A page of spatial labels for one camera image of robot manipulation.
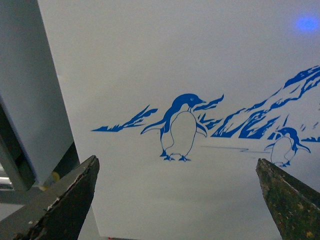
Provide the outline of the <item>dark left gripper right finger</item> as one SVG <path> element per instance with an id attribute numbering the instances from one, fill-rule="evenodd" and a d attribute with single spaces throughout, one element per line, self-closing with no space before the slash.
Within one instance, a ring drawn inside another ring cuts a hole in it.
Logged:
<path id="1" fill-rule="evenodd" d="M 256 173 L 266 206 L 283 240 L 320 238 L 320 193 L 264 158 Z"/>

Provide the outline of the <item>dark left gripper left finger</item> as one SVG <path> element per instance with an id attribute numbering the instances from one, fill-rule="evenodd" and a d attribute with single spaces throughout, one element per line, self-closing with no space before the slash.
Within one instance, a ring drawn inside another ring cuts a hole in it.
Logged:
<path id="1" fill-rule="evenodd" d="M 0 222 L 2 240 L 76 240 L 100 170 L 92 155 L 49 189 Z"/>

